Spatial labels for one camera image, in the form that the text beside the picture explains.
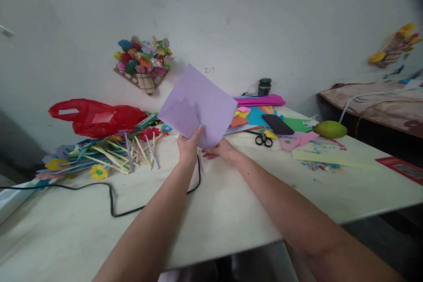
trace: white table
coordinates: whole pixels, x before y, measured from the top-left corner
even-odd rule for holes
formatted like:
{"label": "white table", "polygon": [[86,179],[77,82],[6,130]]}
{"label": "white table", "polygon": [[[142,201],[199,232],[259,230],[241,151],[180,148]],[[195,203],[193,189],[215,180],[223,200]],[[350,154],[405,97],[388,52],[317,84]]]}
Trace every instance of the white table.
{"label": "white table", "polygon": [[[305,119],[285,107],[278,107],[278,113]],[[380,171],[353,167],[335,174],[311,171],[276,142],[270,152],[257,146],[251,134],[236,133],[227,139],[278,178],[295,185],[338,223],[423,202],[422,186],[383,165]],[[378,164],[374,159],[388,156],[350,137],[339,141],[351,160]],[[133,174],[109,177],[106,181],[116,187],[116,211],[146,204],[177,160],[177,145],[169,136],[158,146],[158,171],[141,166]],[[282,238],[236,170],[219,158],[202,159],[201,172],[202,183],[189,195],[167,268]],[[89,182],[86,172],[68,183],[76,187]],[[112,218],[108,191],[101,186],[76,192],[56,188],[37,192],[0,226],[0,276],[4,281],[90,281],[136,215]]]}

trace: wall decoration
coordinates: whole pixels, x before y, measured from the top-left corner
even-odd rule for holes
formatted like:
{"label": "wall decoration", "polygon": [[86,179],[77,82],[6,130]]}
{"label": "wall decoration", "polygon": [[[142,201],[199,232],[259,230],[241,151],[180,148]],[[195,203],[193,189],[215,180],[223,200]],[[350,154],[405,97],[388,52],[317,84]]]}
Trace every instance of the wall decoration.
{"label": "wall decoration", "polygon": [[414,45],[421,42],[419,33],[412,33],[415,29],[414,23],[409,23],[400,28],[387,42],[383,49],[369,57],[369,63],[377,67],[385,68],[395,63],[401,54],[406,52],[403,59],[407,59]]}
{"label": "wall decoration", "polygon": [[114,72],[118,73],[148,95],[153,94],[161,84],[171,67],[172,59],[169,40],[140,42],[136,36],[131,41],[118,42],[123,52],[115,52],[113,57],[118,61]]}

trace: red plastic bag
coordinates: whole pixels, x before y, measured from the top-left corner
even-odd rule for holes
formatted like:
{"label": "red plastic bag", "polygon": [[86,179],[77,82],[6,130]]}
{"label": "red plastic bag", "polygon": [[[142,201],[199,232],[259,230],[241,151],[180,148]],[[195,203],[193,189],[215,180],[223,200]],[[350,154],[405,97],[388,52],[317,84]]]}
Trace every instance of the red plastic bag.
{"label": "red plastic bag", "polygon": [[[60,115],[60,110],[76,109],[78,112]],[[118,133],[119,130],[134,129],[147,118],[147,114],[132,106],[109,106],[95,100],[71,99],[62,101],[48,110],[53,118],[73,121],[74,132],[100,139]]]}

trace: white cable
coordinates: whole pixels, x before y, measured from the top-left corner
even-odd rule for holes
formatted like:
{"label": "white cable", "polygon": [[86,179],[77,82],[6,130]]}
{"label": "white cable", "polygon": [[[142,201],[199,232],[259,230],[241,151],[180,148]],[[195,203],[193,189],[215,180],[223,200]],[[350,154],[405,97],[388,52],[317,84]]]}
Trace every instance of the white cable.
{"label": "white cable", "polygon": [[417,87],[417,88],[410,88],[410,89],[404,89],[404,88],[402,88],[402,89],[395,89],[395,90],[391,90],[391,91],[389,91],[389,92],[366,93],[366,94],[361,94],[361,95],[356,95],[356,96],[354,96],[354,97],[351,97],[351,98],[347,101],[347,104],[345,105],[344,110],[342,111],[342,115],[341,115],[341,117],[340,117],[340,119],[339,119],[339,123],[341,123],[342,119],[344,118],[345,112],[346,112],[346,111],[347,111],[347,109],[348,109],[348,106],[349,106],[350,101],[351,101],[351,100],[353,100],[354,98],[357,98],[357,97],[362,97],[362,96],[368,96],[368,95],[382,95],[382,94],[385,94],[385,93],[399,93],[399,92],[402,92],[402,91],[408,91],[408,90],[419,89],[419,88],[420,88],[420,87]]}

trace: black cable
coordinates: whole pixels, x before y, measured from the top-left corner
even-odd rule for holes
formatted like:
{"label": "black cable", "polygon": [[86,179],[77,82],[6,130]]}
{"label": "black cable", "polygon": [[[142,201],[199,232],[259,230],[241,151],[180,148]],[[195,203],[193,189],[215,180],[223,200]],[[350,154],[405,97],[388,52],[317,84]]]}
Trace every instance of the black cable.
{"label": "black cable", "polygon": [[[195,191],[200,186],[200,183],[201,183],[200,158],[199,158],[198,155],[197,155],[197,161],[198,161],[198,184],[192,190],[188,191],[186,193],[187,195],[192,193],[193,191]],[[105,183],[105,182],[91,183],[91,184],[87,184],[87,185],[84,185],[84,186],[81,186],[81,187],[76,187],[76,188],[75,187],[68,187],[68,186],[65,186],[65,185],[59,185],[59,184],[49,184],[49,185],[41,185],[41,186],[33,186],[33,187],[5,187],[5,186],[0,186],[0,189],[39,189],[39,188],[45,188],[45,187],[61,187],[61,188],[70,189],[70,190],[79,190],[79,189],[83,189],[84,187],[88,187],[88,186],[91,186],[91,185],[106,185],[109,188],[110,214],[115,218],[132,214],[133,212],[137,212],[137,211],[139,211],[139,210],[141,210],[145,207],[145,205],[144,205],[144,206],[138,207],[136,209],[126,211],[122,214],[116,215],[115,209],[114,209],[115,204],[114,204],[114,201],[113,201],[113,189],[114,188],[113,188],[112,184]]]}

